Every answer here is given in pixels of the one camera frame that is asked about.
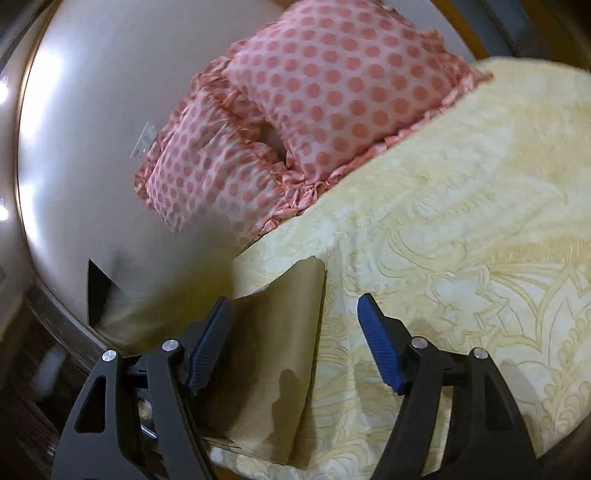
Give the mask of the pink polka dot pillow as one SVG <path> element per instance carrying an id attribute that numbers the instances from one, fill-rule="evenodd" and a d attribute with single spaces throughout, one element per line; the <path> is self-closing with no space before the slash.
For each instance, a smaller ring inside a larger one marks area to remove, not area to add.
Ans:
<path id="1" fill-rule="evenodd" d="M 221 56 L 196 74 L 134 176 L 134 189 L 178 233 L 222 222 L 246 247 L 328 190 L 308 184 L 263 141 L 263 114 L 224 76 Z"/>
<path id="2" fill-rule="evenodd" d="M 389 148 L 487 77 L 379 1 L 297 1 L 236 48 L 224 75 L 280 136 L 290 185 Z"/>

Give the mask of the beige khaki pants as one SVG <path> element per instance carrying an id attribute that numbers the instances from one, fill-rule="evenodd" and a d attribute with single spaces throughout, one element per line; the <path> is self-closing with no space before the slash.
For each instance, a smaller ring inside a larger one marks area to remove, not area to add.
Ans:
<path id="1" fill-rule="evenodd" d="M 308 257 L 232 301 L 228 337 L 201 393 L 211 441 L 273 463 L 290 460 L 311 386 L 324 290 L 325 263 Z"/>

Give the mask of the yellow patterned bedsheet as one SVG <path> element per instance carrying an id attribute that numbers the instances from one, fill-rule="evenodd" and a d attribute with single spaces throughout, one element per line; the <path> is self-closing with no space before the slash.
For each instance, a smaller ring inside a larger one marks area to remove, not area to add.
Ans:
<path id="1" fill-rule="evenodd" d="M 367 479 L 402 403 L 356 318 L 369 293 L 440 349 L 487 350 L 537 455 L 590 412 L 590 75 L 536 59 L 483 61 L 449 109 L 329 179 L 301 214 L 246 247 L 207 219 L 124 272 L 99 332 L 157 346 L 216 297 L 256 293 L 297 261 L 325 263 L 315 365 L 287 464 L 224 448 L 249 479 Z"/>

